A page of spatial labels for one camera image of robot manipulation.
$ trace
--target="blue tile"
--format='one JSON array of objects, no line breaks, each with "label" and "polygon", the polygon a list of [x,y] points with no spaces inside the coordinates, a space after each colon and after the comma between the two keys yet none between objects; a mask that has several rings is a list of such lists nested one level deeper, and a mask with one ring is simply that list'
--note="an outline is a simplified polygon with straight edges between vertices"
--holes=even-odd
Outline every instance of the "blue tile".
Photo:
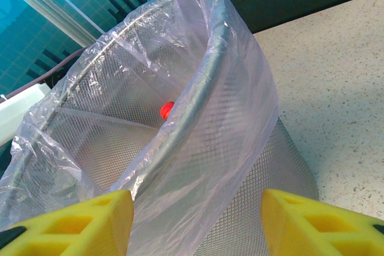
[{"label": "blue tile", "polygon": [[15,38],[15,32],[12,32],[11,30],[15,27],[15,25],[8,26],[3,32],[1,32],[0,37],[2,39],[10,40]]},{"label": "blue tile", "polygon": [[25,38],[23,38],[23,37],[19,37],[19,38],[14,38],[14,39],[12,39],[11,44],[15,43],[16,41],[18,41],[18,42],[20,43],[20,45],[19,45],[19,46],[16,45],[16,46],[14,46],[14,47],[23,47],[23,48],[20,48],[21,51],[24,50],[25,47],[28,46],[28,44],[31,42],[30,40],[27,40],[27,39],[25,39]]},{"label": "blue tile", "polygon": [[84,6],[84,4],[86,3],[86,0],[71,0],[77,7],[80,8],[80,10],[82,10],[82,7]]},{"label": "blue tile", "polygon": [[95,11],[95,9],[91,5],[86,4],[82,7],[82,11],[89,17]]},{"label": "blue tile", "polygon": [[11,64],[11,65],[8,66],[8,69],[7,69],[5,72],[6,72],[7,74],[9,74],[9,75],[15,77],[15,78],[19,78],[19,76],[20,76],[22,73],[25,73],[26,71],[25,71],[23,68],[21,68],[21,67],[15,65],[15,64]]},{"label": "blue tile", "polygon": [[40,26],[37,26],[37,25],[31,25],[30,27],[28,27],[28,31],[31,33],[31,34],[38,34],[39,31],[40,31],[41,27]]},{"label": "blue tile", "polygon": [[11,93],[12,90],[8,87],[4,87],[3,85],[1,85],[0,83],[0,94],[8,94],[8,93]]},{"label": "blue tile", "polygon": [[26,74],[22,74],[19,79],[17,79],[17,82],[20,86],[23,86],[29,82],[33,81],[33,78],[31,76],[28,76]]},{"label": "blue tile", "polygon": [[46,71],[42,69],[41,67],[37,66],[35,63],[33,63],[30,67],[31,70],[35,71],[38,75],[43,75]]},{"label": "blue tile", "polygon": [[116,24],[116,21],[104,20],[103,22],[99,23],[99,26],[102,28],[102,30],[109,31],[111,28],[116,26]]},{"label": "blue tile", "polygon": [[67,2],[61,7],[61,9],[66,11],[72,17],[73,17],[73,15],[77,14],[76,11],[72,10],[72,7]]},{"label": "blue tile", "polygon": [[36,59],[39,57],[40,53],[37,53],[36,51],[32,49],[28,49],[23,56],[28,60],[27,67],[30,67],[33,63],[35,63]]},{"label": "blue tile", "polygon": [[20,50],[16,50],[14,47],[9,47],[2,55],[7,59],[16,59],[19,57]]},{"label": "blue tile", "polygon": [[13,91],[15,91],[16,89],[22,87],[23,85],[26,85],[28,82],[24,83],[24,82],[21,82],[19,80],[17,80],[12,88]]},{"label": "blue tile", "polygon": [[0,84],[1,86],[5,88],[13,88],[14,83],[16,82],[16,78],[11,77],[7,73],[4,73],[2,77],[0,78]]},{"label": "blue tile", "polygon": [[46,26],[44,26],[44,30],[50,35],[54,35],[58,31],[58,28],[52,23],[48,22]]},{"label": "blue tile", "polygon": [[62,9],[62,7],[67,3],[66,0],[55,0],[56,4]]},{"label": "blue tile", "polygon": [[100,2],[98,2],[98,0],[91,0],[88,3],[88,5],[91,6],[94,11],[99,10],[101,7],[103,8],[103,6],[100,5]]},{"label": "blue tile", "polygon": [[54,38],[52,39],[49,44],[47,45],[47,47],[50,47],[51,50],[56,50],[57,47],[61,47],[62,45],[62,40],[61,39],[57,39],[57,38]]},{"label": "blue tile", "polygon": [[30,43],[31,41],[33,41],[33,39],[35,39],[35,37],[36,37],[36,34],[33,34],[33,33],[29,32],[28,30],[22,31],[22,34],[20,36],[20,38],[23,39],[27,43]]},{"label": "blue tile", "polygon": [[29,59],[26,59],[25,57],[19,57],[16,59],[17,65],[20,66],[24,71],[28,70],[28,68],[32,65],[33,62],[31,62]]},{"label": "blue tile", "polygon": [[51,34],[46,32],[46,31],[41,31],[38,35],[37,35],[38,39],[40,39],[42,42],[46,42],[46,41],[49,41],[50,38],[51,38]]},{"label": "blue tile", "polygon": [[10,43],[10,40],[8,38],[2,37],[2,35],[0,34],[0,51],[2,51],[4,46],[9,45],[9,43]]},{"label": "blue tile", "polygon": [[32,43],[32,46],[38,51],[43,51],[46,46],[46,43],[41,41],[40,39],[35,39]]},{"label": "blue tile", "polygon": [[37,26],[43,26],[47,23],[47,19],[45,19],[42,15],[38,14],[33,18],[33,21],[37,24]]},{"label": "blue tile", "polygon": [[0,71],[4,72],[10,65],[10,61],[1,56],[0,58]]}]

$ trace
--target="plastic bag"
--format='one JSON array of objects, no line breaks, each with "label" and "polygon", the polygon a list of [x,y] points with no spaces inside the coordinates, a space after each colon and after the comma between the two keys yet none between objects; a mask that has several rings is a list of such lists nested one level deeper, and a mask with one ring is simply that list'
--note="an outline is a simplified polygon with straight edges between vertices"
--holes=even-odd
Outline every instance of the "plastic bag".
[{"label": "plastic bag", "polygon": [[150,1],[25,115],[0,180],[0,225],[129,189],[129,254],[190,255],[277,115],[268,63],[229,0]]}]

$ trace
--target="white object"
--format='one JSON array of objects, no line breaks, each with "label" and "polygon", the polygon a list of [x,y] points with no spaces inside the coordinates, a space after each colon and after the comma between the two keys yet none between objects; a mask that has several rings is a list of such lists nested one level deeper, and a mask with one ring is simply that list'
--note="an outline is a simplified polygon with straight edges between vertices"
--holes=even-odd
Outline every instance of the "white object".
[{"label": "white object", "polygon": [[11,140],[24,114],[50,91],[48,85],[35,84],[14,97],[0,103],[0,146]]}]

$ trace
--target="black cable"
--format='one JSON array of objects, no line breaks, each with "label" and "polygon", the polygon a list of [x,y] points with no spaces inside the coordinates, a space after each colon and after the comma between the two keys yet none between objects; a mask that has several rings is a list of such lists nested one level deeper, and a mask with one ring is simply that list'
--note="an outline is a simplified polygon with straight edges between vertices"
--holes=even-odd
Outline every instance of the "black cable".
[{"label": "black cable", "polygon": [[[35,80],[27,83],[26,85],[23,85],[22,87],[16,89],[15,91],[12,91],[11,93],[9,93],[8,95],[6,95],[6,99],[10,99],[12,97],[14,97],[15,95],[19,94],[20,92],[23,92],[25,89],[28,89],[30,88],[31,86],[43,81],[44,79],[46,79],[47,77],[51,76],[53,73],[55,73],[56,71],[58,71],[61,67],[63,67],[65,64],[67,64],[68,62],[70,62],[72,59],[74,59],[75,57],[81,55],[84,50],[86,49],[87,47],[85,48],[81,48],[75,52],[73,52],[72,54],[68,55],[63,61],[61,61],[58,65],[56,65],[55,67],[53,67],[51,70],[49,70],[48,72],[44,73],[42,76],[36,78]],[[0,99],[0,103],[3,103],[5,101],[4,98],[1,98]]]}]

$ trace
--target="metal mesh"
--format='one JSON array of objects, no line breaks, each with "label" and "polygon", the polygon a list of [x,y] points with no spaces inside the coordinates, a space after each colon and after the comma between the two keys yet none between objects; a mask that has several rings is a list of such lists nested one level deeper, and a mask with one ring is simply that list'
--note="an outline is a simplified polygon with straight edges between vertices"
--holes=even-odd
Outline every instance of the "metal mesh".
[{"label": "metal mesh", "polygon": [[[159,109],[171,100],[162,125]],[[196,255],[265,255],[262,190],[316,197],[281,122],[271,135],[276,119],[268,63],[228,0],[149,3],[103,35],[27,113],[0,216],[35,216],[100,187],[130,189],[130,254],[190,255],[199,247]]]},{"label": "metal mesh", "polygon": [[280,120],[235,198],[194,256],[268,255],[260,220],[266,188],[318,198],[308,166]]}]

